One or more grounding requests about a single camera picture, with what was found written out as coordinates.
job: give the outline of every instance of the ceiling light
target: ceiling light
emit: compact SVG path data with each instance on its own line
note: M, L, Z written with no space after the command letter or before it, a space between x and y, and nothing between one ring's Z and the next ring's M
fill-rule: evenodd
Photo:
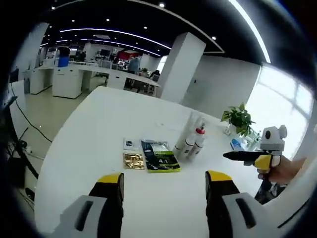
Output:
M94 40L94 39L81 39L82 41L99 41L99 42L108 42L108 43L113 43L113 44L120 44L120 45L123 45L123 46L128 46L128 47L131 47L131 48L136 48L136 49L139 49L139 50L142 50L142 51L145 51L145 52L149 52L149 53L152 53L152 54L154 54L154 55L156 55L156 56L159 56L160 57L160 55L158 55L158 54L156 54L156 53L153 53L153 52L151 52L151 51L147 51L147 50L144 50L144 49L141 49L141 48L138 48L138 47L135 47L135 46L130 46L130 45L126 45L126 44L123 44L123 43L119 43L119 42L113 42L113 41L102 41L102 40Z
M269 58L269 55L268 55L267 49L265 47L264 41L263 41L259 31L257 30L256 26L254 25L253 21L251 20L251 18L248 16L246 11L242 8L242 6L236 0L228 0L228 1L238 10L238 12L241 14L241 16L248 23L249 27L253 31L253 34L255 35L255 37L258 40L258 43L259 43L259 45L260 45L260 47L261 47L261 49L263 51L264 57L266 59L266 62L271 63L271 60Z
M121 34L125 34L125 35L129 35L129 36L135 36L135 37L138 37L138 38L141 38L143 40L147 40L147 41L151 41L153 43L156 43L160 46L163 46L169 50L171 50L172 48L171 47L168 47L166 45L163 45L159 42L156 42L156 41L153 41L153 40L150 40L148 38L145 38L145 37L142 37L142 36L138 36L138 35L134 35L134 34L131 34L131 33L128 33L128 32L123 32L123 31L115 31L115 30L109 30L109 29L100 29L100 28L77 28L77 29L68 29L68 30L62 30L60 31L61 32L67 32L67 31L83 31L83 30L94 30L94 31L109 31L109 32L116 32L116 33L121 33Z

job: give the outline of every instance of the green leaves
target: green leaves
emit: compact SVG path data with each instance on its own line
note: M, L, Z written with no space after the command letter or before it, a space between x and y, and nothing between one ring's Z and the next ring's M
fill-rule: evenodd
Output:
M227 121L236 126L237 134L246 136L251 133L250 125L255 123L251 121L251 115L245 109L245 104L242 103L239 107L230 106L231 111L224 111L221 121Z

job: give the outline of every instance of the human hand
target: human hand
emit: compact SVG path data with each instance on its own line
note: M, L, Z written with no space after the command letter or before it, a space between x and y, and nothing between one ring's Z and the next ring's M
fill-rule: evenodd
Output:
M305 159L299 161L290 161L285 156L281 156L281 160L278 166L272 167L268 171L258 170L259 179L263 179L265 174L268 174L268 180L270 182L276 182L278 184L288 184L297 174L304 163Z

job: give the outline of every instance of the window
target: window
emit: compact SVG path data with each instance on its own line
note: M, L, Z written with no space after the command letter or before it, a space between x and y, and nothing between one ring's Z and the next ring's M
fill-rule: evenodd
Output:
M292 159L306 133L312 114L313 94L300 81L276 68L263 66L247 102L255 131L286 125L283 155Z
M163 56L163 57L160 59L160 61L159 61L157 70L159 70L160 73L162 73L162 70L163 70L163 68L164 68L164 65L165 65L166 60L167 60L167 56Z

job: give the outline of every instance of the gold packet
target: gold packet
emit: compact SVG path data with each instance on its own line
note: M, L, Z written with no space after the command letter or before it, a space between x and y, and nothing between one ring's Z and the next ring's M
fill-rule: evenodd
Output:
M143 156L141 154L123 153L125 169L143 170Z

